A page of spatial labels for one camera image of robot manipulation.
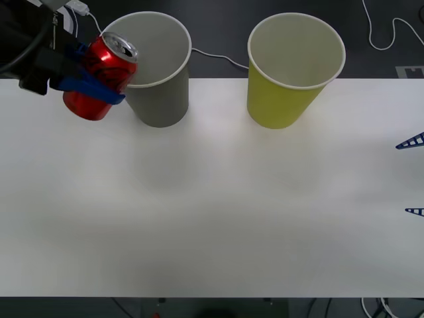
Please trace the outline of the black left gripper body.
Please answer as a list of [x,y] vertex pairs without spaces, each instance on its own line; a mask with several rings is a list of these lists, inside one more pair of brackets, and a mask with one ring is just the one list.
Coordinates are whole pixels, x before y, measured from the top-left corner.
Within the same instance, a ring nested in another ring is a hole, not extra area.
[[64,80],[79,81],[83,78],[75,46],[53,50],[41,48],[19,79],[19,87],[37,95],[46,95],[49,88],[63,89]]

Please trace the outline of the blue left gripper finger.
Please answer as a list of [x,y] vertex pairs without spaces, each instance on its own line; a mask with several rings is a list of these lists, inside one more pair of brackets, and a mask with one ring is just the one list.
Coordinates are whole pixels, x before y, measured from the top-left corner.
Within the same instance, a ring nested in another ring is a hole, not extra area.
[[81,63],[85,53],[87,52],[87,49],[88,46],[80,42],[76,44],[67,44],[65,45],[64,55],[76,63]]
[[49,80],[49,86],[57,91],[82,93],[111,105],[118,105],[125,99],[124,94],[102,84],[85,70],[78,70],[74,75],[52,76]]

